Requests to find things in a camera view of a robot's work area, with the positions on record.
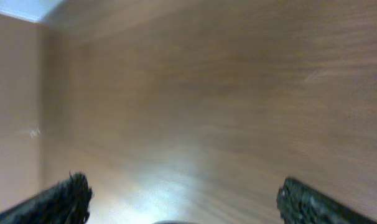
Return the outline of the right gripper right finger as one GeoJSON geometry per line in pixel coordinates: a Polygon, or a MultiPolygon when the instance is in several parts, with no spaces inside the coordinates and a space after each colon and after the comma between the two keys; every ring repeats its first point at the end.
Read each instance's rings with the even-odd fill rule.
{"type": "Polygon", "coordinates": [[[285,224],[377,224],[293,177],[286,177],[276,198],[285,224]]]}

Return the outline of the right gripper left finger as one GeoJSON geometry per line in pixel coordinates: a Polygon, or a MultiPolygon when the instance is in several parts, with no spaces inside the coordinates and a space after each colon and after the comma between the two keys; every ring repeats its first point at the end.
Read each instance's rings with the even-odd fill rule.
{"type": "Polygon", "coordinates": [[[0,224],[85,224],[92,197],[86,175],[77,172],[0,212],[0,224]]]}

